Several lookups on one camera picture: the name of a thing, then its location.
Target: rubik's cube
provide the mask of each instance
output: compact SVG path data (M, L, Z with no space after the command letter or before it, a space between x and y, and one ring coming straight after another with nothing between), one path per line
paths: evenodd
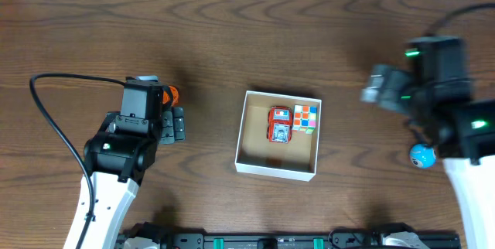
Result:
M316 128L316 107L294 106L293 131L305 131L306 134L312 134Z

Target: red toy car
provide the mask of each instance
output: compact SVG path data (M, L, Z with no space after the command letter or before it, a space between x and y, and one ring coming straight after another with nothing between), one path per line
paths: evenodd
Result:
M274 106L268 113L267 139L287 144L292 137L292 111L288 107Z

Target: small blue toy ball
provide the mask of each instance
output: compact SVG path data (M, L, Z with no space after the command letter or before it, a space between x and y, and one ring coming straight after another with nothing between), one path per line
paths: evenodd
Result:
M417 144L411 148L409 158L416 167L427 169L436 162L435 149L427 148L425 144Z

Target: table surface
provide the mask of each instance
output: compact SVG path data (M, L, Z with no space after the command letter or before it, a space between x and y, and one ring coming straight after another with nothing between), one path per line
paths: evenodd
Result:
M123 227L154 222L210 233L328 232L405 222L464 237L441 163L416 169L404 117L360 102L375 63L405 67L404 43L463 5L493 0L0 0L0 248L65 241L81 171L29 94L35 73L156 74L181 90L186 141L161 147ZM494 14L463 16L476 96L495 80ZM121 88L38 83L82 152ZM323 100L310 182L237 173L246 90Z

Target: open box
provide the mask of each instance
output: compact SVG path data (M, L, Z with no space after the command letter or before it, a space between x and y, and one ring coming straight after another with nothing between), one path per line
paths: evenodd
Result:
M312 134L293 131L288 144L269 142L267 128L271 107L290 107L293 114L295 105L317 107L315 131ZM309 181L316 174L321 105L319 99L247 91L237 140L237 171Z

